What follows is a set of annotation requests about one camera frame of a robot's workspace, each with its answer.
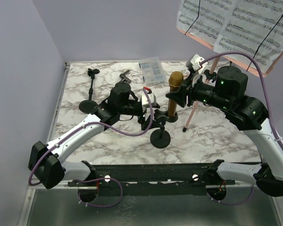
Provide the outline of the black round-base mic stand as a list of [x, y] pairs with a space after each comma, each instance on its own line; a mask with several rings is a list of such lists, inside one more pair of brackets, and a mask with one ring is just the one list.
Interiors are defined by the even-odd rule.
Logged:
[[89, 114], [93, 110], [93, 108], [97, 106], [97, 103], [92, 101], [92, 95], [93, 95], [93, 83], [94, 83], [95, 75], [99, 73], [100, 73], [99, 69], [88, 68], [87, 75], [91, 79], [91, 86], [88, 92], [89, 96], [87, 100], [84, 100], [79, 104], [79, 110], [83, 113]]

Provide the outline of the sheet music page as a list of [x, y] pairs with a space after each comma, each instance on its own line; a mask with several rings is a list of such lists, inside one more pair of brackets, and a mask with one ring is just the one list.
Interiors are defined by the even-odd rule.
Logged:
[[182, 0], [176, 28], [214, 46], [233, 0]]
[[235, 0], [213, 50], [244, 52], [268, 74], [283, 53], [283, 0]]

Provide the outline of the black mic clip stand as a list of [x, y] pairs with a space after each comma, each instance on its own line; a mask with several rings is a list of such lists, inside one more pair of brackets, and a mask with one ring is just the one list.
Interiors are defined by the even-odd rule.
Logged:
[[152, 123], [153, 128], [158, 128], [151, 133], [150, 142], [158, 149], [166, 148], [171, 142], [171, 136], [166, 131], [166, 123], [174, 123], [178, 120], [177, 112], [173, 116], [168, 115], [168, 111], [160, 111], [156, 109], [154, 111], [154, 121]]

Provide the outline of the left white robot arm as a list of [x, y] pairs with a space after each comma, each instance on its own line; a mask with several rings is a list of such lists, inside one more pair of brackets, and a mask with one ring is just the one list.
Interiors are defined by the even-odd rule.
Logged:
[[[145, 134], [154, 121], [153, 109], [159, 105], [151, 89], [143, 87], [142, 91], [142, 96], [138, 99], [129, 84], [118, 82], [110, 95], [100, 104], [89, 101], [90, 112], [81, 123], [45, 144], [41, 141], [36, 142], [32, 146], [28, 163], [31, 172], [28, 184], [42, 184], [45, 188], [51, 189], [64, 180], [86, 180], [92, 173], [92, 166], [86, 161], [69, 163], [66, 159], [89, 139], [107, 129], [129, 137]], [[142, 123], [140, 133], [130, 134], [113, 127], [121, 115], [143, 117], [148, 109], [150, 115]]]

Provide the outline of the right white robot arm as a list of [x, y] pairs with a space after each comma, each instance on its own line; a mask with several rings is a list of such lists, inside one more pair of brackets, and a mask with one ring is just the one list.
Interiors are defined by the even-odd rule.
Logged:
[[194, 82], [196, 75], [191, 70], [185, 79], [181, 72], [171, 73], [166, 97], [180, 107], [198, 101], [220, 109], [263, 156], [262, 163], [257, 165], [216, 160], [208, 170], [211, 179], [241, 181], [256, 185], [269, 196], [283, 196], [283, 150], [271, 129], [267, 108], [259, 99], [244, 94], [248, 76], [235, 66], [223, 66], [216, 73], [215, 85], [211, 86], [201, 78]]

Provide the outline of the pink perforated music stand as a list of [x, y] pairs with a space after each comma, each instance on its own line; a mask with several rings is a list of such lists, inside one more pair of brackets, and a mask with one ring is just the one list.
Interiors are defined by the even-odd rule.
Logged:
[[182, 0], [176, 27], [216, 53], [248, 54], [264, 76], [283, 56], [283, 0]]

